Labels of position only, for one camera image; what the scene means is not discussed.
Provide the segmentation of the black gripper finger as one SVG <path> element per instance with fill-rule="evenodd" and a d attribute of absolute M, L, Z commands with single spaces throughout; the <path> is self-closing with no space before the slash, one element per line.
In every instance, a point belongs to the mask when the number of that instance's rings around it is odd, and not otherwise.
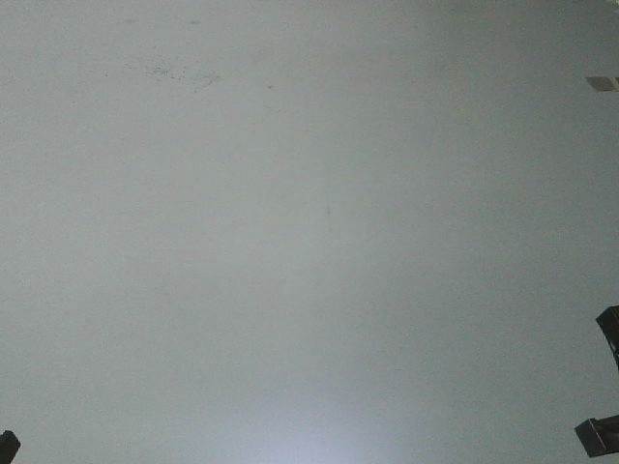
<path fill-rule="evenodd" d="M 0 436 L 0 464 L 11 464 L 20 448 L 20 442 L 11 430 Z"/>
<path fill-rule="evenodd" d="M 609 306 L 597 318 L 612 358 L 616 366 L 619 366 L 619 306 Z"/>
<path fill-rule="evenodd" d="M 617 453 L 619 449 L 617 416 L 585 420 L 575 428 L 575 434 L 589 457 Z"/>

